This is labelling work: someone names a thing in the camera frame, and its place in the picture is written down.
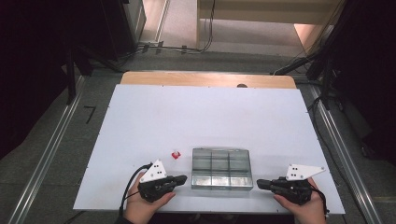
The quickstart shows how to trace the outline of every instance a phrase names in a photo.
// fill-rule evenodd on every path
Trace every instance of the white board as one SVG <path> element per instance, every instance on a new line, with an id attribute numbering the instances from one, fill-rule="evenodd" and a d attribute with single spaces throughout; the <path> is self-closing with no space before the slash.
<path id="1" fill-rule="evenodd" d="M 248 149 L 253 190 L 191 189 L 195 147 Z M 299 90 L 118 85 L 74 209 L 117 210 L 134 171 L 157 159 L 169 175 L 188 177 L 163 212 L 287 213 L 256 180 L 303 164 L 325 168 L 314 180 L 330 213 L 345 213 Z"/>

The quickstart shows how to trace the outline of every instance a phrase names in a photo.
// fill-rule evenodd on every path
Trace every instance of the clear plastic container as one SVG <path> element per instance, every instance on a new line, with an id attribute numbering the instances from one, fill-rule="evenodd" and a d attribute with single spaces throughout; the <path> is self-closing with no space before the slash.
<path id="1" fill-rule="evenodd" d="M 248 150 L 202 147 L 192 150 L 193 189 L 253 189 Z"/>

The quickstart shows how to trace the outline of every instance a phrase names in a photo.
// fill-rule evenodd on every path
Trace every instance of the red object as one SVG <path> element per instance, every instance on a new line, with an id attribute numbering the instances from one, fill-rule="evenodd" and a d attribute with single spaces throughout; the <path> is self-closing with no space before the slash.
<path id="1" fill-rule="evenodd" d="M 175 151 L 175 152 L 172 153 L 172 157 L 175 158 L 175 160 L 177 160 L 177 158 L 178 158 L 179 156 L 181 156 L 181 154 L 180 154 L 180 152 L 178 152 L 178 151 Z"/>

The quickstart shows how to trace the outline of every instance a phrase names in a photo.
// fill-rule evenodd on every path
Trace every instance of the black sleeve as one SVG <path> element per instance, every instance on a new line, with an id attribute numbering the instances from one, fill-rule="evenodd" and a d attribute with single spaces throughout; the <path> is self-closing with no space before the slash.
<path id="1" fill-rule="evenodd" d="M 134 224 L 134 223 L 130 222 L 125 217 L 118 217 L 114 224 Z"/>

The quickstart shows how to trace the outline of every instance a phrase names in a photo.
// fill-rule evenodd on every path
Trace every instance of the white surface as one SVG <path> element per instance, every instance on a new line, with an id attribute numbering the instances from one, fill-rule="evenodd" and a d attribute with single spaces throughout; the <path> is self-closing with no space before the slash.
<path id="1" fill-rule="evenodd" d="M 156 160 L 151 167 L 145 172 L 145 174 L 140 178 L 140 183 L 146 183 L 153 180 L 166 178 L 165 168 L 163 167 L 163 162 Z"/>
<path id="2" fill-rule="evenodd" d="M 322 172 L 325 172 L 324 167 L 291 164 L 286 178 L 288 180 L 304 180 Z"/>
<path id="3" fill-rule="evenodd" d="M 160 158 L 169 175 L 188 177 L 161 211 L 287 213 L 256 184 L 250 192 L 192 190 L 195 147 L 248 149 L 254 182 L 278 179 L 294 163 L 323 166 L 314 179 L 330 212 L 345 213 L 298 90 L 136 85 L 116 87 L 74 209 L 116 210 L 134 171 Z"/>

